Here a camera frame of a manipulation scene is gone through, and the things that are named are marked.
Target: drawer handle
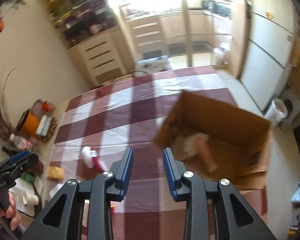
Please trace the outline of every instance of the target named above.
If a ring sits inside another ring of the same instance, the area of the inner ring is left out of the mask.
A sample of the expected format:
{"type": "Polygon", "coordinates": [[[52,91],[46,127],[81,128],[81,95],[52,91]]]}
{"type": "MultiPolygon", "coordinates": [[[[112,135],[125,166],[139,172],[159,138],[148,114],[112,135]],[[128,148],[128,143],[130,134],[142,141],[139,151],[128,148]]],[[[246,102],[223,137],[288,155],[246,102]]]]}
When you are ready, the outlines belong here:
{"type": "Polygon", "coordinates": [[[103,44],[106,44],[106,43],[107,43],[106,41],[103,41],[103,42],[101,42],[101,43],[99,43],[99,44],[97,44],[97,45],[91,47],[90,49],[86,49],[86,52],[88,52],[88,51],[90,51],[90,50],[92,50],[92,49],[95,49],[96,47],[99,47],[99,46],[101,46],[101,45],[103,45],[103,44]]]}
{"type": "Polygon", "coordinates": [[[100,57],[100,56],[102,56],[102,55],[104,55],[104,54],[107,54],[107,53],[109,53],[109,52],[110,52],[110,50],[107,50],[107,51],[102,52],[102,53],[100,53],[100,54],[98,54],[98,55],[96,55],[96,56],[94,56],[94,57],[92,57],[92,58],[89,58],[89,60],[93,60],[93,59],[95,59],[95,58],[97,58],[97,57],[100,57]]]}
{"type": "Polygon", "coordinates": [[[103,65],[105,65],[105,64],[108,64],[108,63],[110,63],[110,62],[113,62],[113,61],[114,61],[114,59],[108,60],[108,61],[106,61],[106,62],[104,62],[104,63],[101,63],[101,64],[99,64],[99,65],[93,67],[93,69],[95,69],[95,68],[97,68],[97,67],[101,67],[101,66],[103,66],[103,65]]]}

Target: white cup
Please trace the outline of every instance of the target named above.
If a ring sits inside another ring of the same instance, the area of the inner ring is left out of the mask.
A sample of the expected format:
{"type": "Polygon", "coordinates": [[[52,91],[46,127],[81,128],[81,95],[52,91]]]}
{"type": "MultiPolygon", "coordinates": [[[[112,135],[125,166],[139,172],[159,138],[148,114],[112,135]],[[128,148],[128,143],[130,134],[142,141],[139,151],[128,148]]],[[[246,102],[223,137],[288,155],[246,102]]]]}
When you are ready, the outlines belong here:
{"type": "Polygon", "coordinates": [[[26,191],[22,194],[22,201],[25,205],[36,206],[39,204],[39,197],[35,194],[29,194],[26,191]]]}

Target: white wall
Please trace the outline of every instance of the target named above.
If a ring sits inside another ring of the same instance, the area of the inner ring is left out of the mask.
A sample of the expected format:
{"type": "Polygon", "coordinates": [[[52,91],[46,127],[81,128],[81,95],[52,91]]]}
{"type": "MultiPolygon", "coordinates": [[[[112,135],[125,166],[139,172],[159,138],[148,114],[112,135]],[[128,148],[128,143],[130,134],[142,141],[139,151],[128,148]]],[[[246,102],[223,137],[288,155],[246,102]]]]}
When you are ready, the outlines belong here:
{"type": "MultiPolygon", "coordinates": [[[[39,0],[25,2],[8,12],[7,5],[2,6],[5,28],[0,33],[0,71],[6,76],[16,68],[6,87],[13,125],[39,98],[59,104],[89,90],[39,0]]],[[[0,160],[6,158],[3,144],[0,141],[0,160]]]]}

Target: cardboard packaging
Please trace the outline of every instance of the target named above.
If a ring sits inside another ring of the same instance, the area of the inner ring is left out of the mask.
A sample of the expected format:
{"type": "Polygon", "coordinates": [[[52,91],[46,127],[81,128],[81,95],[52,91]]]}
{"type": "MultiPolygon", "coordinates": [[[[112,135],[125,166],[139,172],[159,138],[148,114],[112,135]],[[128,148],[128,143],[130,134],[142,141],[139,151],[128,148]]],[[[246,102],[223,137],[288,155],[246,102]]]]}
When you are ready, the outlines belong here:
{"type": "Polygon", "coordinates": [[[208,146],[218,169],[207,173],[197,154],[183,161],[187,170],[208,180],[229,179],[239,190],[264,188],[272,135],[269,121],[227,103],[182,92],[154,143],[171,147],[178,135],[196,132],[209,135],[208,146]]]}
{"type": "Polygon", "coordinates": [[[295,228],[300,225],[300,206],[294,207],[292,210],[291,227],[295,228]]]}

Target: refrigerator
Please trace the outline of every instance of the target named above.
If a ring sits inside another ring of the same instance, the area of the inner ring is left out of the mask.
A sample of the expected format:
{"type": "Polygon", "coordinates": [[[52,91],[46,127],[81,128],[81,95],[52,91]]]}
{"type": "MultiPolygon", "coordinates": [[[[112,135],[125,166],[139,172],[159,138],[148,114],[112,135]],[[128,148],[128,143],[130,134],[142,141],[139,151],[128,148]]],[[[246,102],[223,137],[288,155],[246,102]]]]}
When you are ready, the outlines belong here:
{"type": "Polygon", "coordinates": [[[294,30],[291,0],[252,0],[251,28],[241,82],[265,110],[285,87],[294,30]]]}

